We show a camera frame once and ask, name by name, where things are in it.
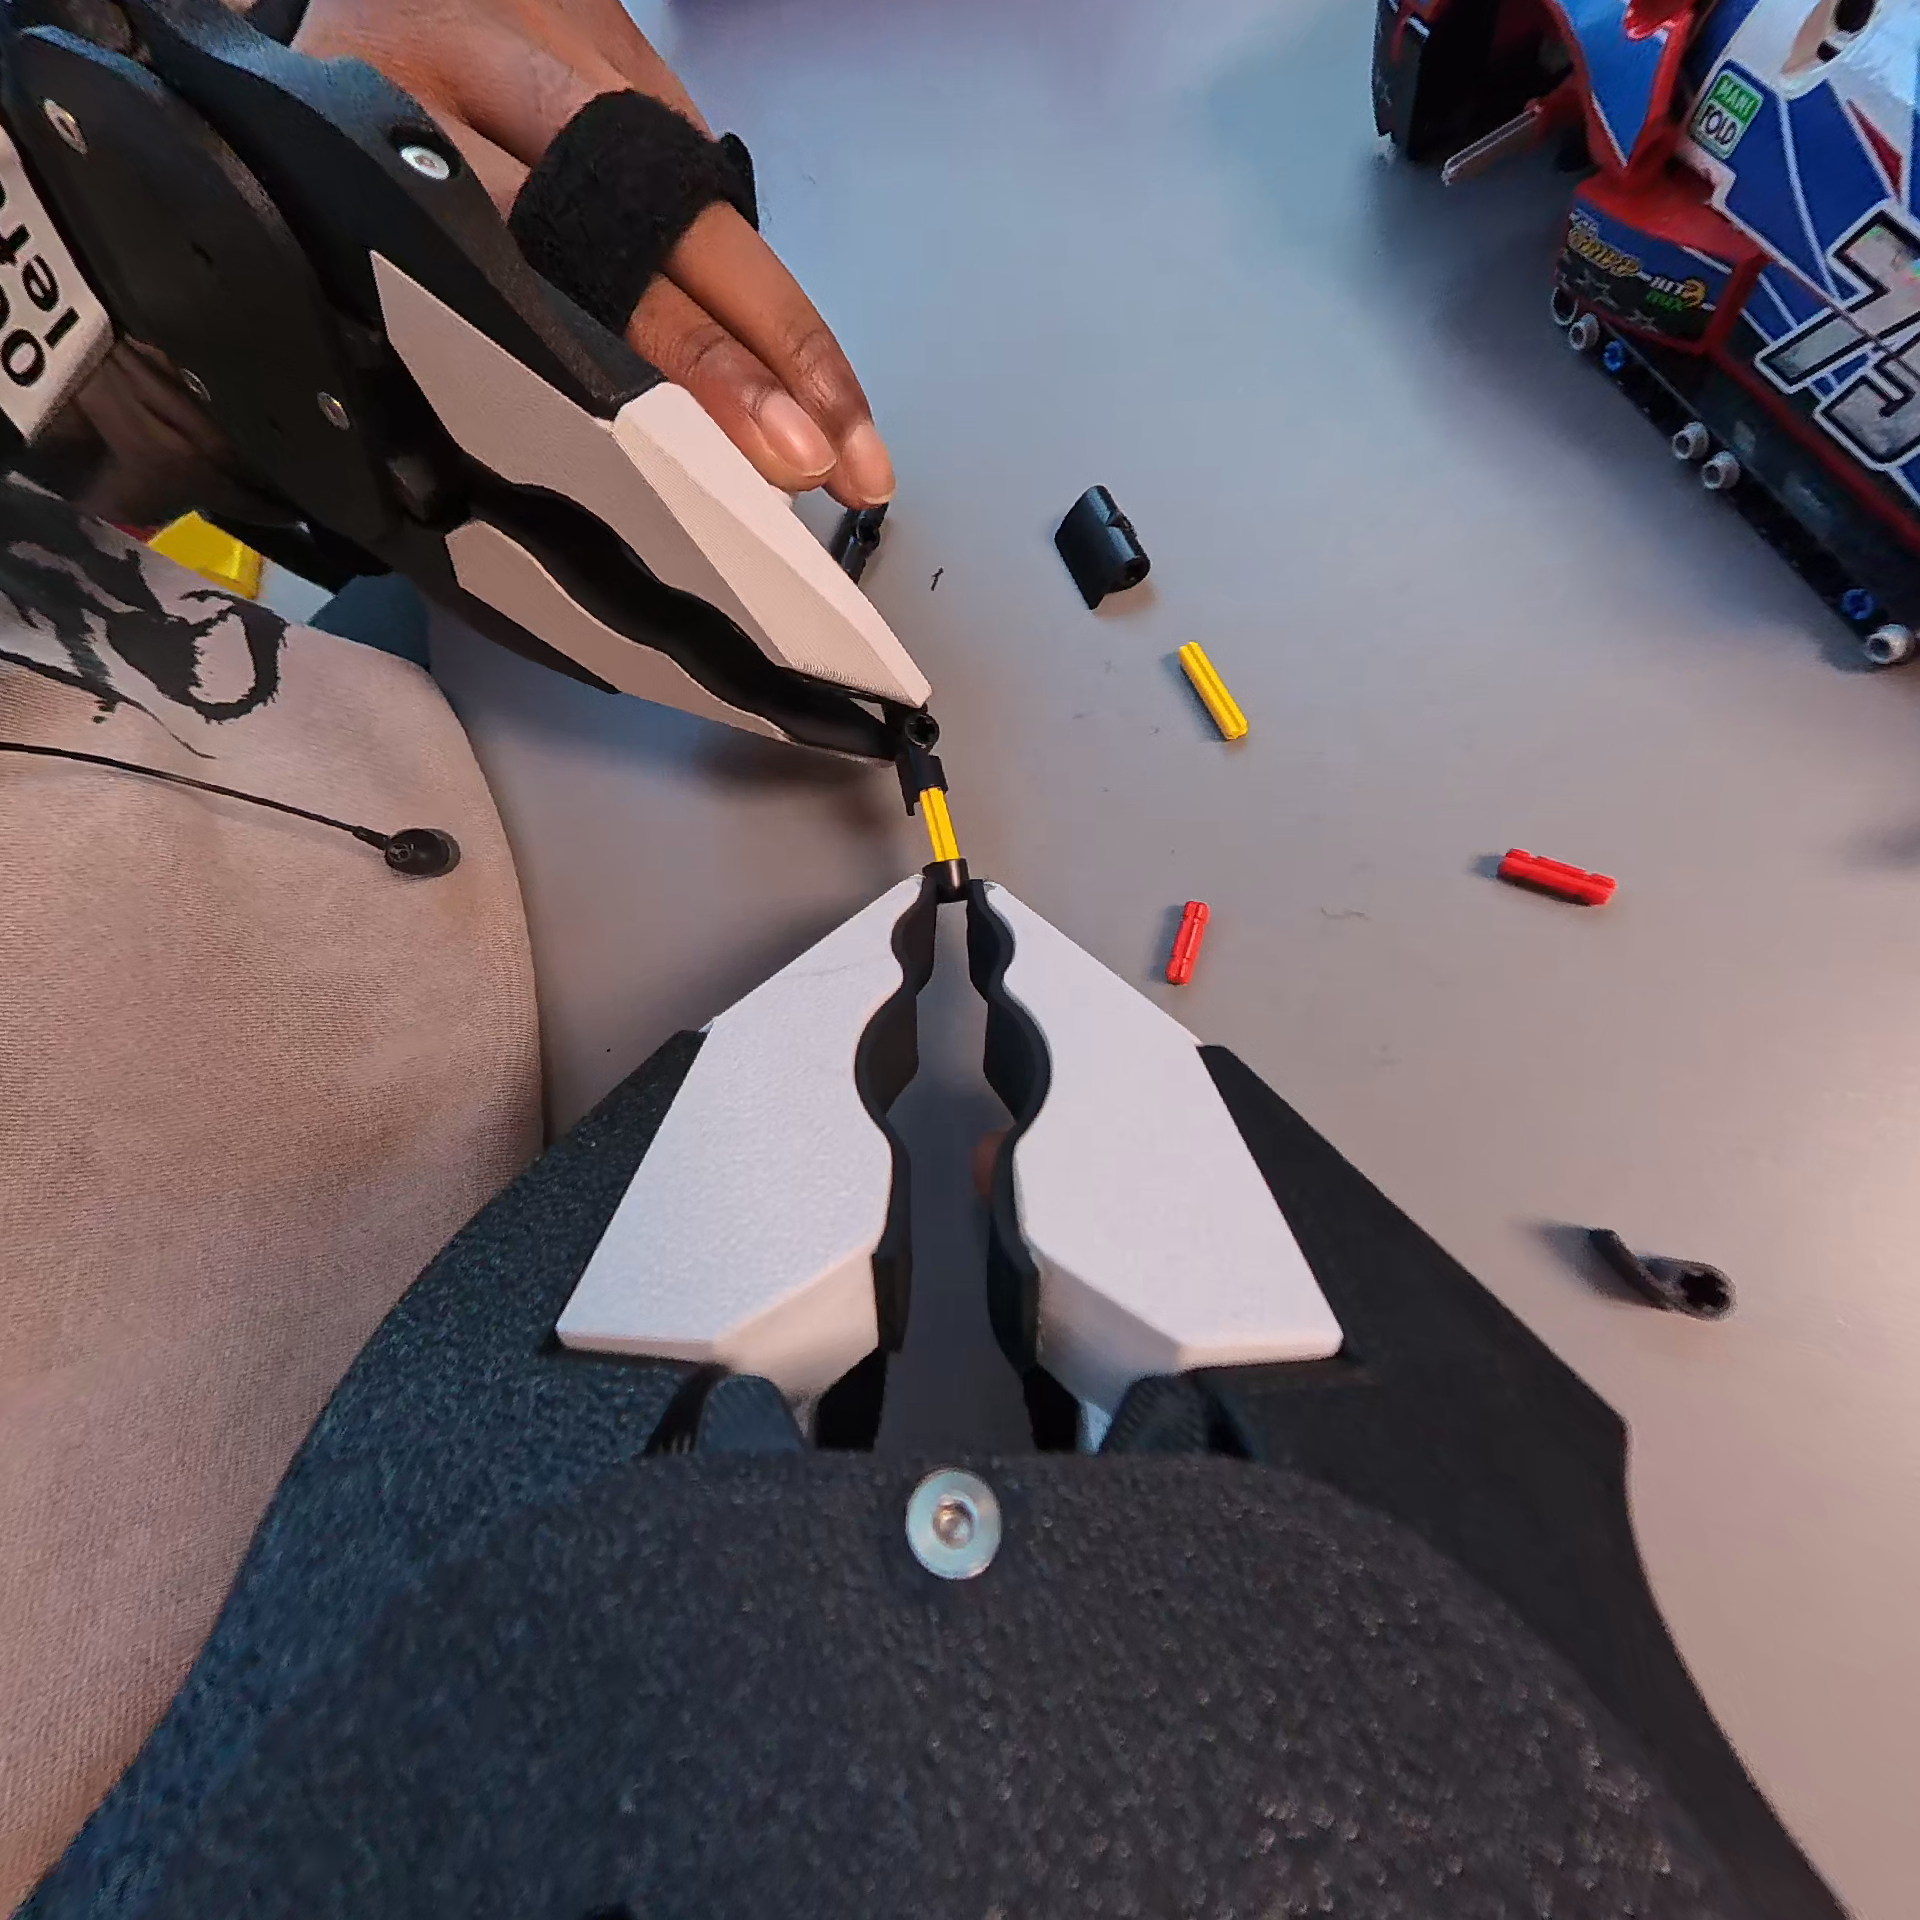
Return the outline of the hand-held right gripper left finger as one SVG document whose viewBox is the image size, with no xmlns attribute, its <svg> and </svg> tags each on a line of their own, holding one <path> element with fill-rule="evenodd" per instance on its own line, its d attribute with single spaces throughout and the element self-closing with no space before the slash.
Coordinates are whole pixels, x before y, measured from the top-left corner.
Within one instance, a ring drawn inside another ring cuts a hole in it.
<svg viewBox="0 0 1920 1920">
<path fill-rule="evenodd" d="M 875 1449 L 944 1257 L 898 1102 L 943 928 L 908 878 L 714 1017 L 556 1325 L 571 1352 L 774 1385 Z"/>
</svg>

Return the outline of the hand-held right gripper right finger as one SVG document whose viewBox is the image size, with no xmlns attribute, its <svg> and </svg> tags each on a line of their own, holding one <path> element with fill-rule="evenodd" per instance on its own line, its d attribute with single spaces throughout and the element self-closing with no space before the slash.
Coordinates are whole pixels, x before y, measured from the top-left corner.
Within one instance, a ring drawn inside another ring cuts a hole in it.
<svg viewBox="0 0 1920 1920">
<path fill-rule="evenodd" d="M 1152 1375 L 1328 1360 L 1343 1330 L 1201 1042 L 1006 886 L 968 898 L 988 1006 L 993 1330 L 1046 1449 Z"/>
</svg>

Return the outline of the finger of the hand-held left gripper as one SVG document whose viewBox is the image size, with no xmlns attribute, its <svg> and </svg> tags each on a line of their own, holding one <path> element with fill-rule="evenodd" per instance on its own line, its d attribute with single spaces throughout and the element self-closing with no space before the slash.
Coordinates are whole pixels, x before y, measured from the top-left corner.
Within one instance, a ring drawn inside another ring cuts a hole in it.
<svg viewBox="0 0 1920 1920">
<path fill-rule="evenodd" d="M 831 696 L 827 715 L 774 718 L 748 706 L 745 695 L 712 689 L 670 654 L 591 613 L 531 551 L 484 520 L 458 528 L 449 537 L 449 554 L 472 601 L 612 691 L 841 758 L 890 758 L 887 723 L 852 698 Z"/>
<path fill-rule="evenodd" d="M 618 633 L 759 713 L 802 713 L 809 691 L 929 703 L 884 617 L 682 386 L 592 416 L 383 253 L 374 277 L 426 401 L 507 491 L 467 522 L 499 528 Z"/>
</svg>

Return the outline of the lego race car model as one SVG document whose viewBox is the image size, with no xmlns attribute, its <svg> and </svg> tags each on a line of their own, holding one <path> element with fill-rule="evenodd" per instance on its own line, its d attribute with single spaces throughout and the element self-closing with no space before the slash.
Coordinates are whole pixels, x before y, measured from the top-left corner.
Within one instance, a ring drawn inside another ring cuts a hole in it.
<svg viewBox="0 0 1920 1920">
<path fill-rule="evenodd" d="M 1551 310 L 1855 635 L 1919 642 L 1919 5 L 1380 2 L 1377 129 L 1552 147 Z"/>
</svg>

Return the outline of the person's left hand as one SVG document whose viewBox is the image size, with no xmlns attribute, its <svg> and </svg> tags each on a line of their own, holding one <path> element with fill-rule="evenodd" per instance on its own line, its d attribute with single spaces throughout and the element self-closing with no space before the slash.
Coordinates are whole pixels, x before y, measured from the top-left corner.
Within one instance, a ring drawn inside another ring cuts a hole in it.
<svg viewBox="0 0 1920 1920">
<path fill-rule="evenodd" d="M 295 47 L 354 56 L 426 106 L 507 213 L 566 122 L 616 88 L 710 126 L 620 2 L 314 2 Z M 626 322 L 631 346 L 682 383 L 778 488 L 868 510 L 896 470 L 832 328 L 731 205 L 710 205 Z"/>
</svg>

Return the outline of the yellow plastic object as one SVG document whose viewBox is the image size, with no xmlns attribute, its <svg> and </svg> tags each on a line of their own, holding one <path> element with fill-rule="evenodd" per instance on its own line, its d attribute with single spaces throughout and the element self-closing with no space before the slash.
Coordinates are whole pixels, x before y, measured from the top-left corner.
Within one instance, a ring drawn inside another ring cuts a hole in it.
<svg viewBox="0 0 1920 1920">
<path fill-rule="evenodd" d="M 159 528 L 147 546 L 217 590 L 256 601 L 266 581 L 266 559 L 246 538 L 215 520 L 186 511 Z"/>
</svg>

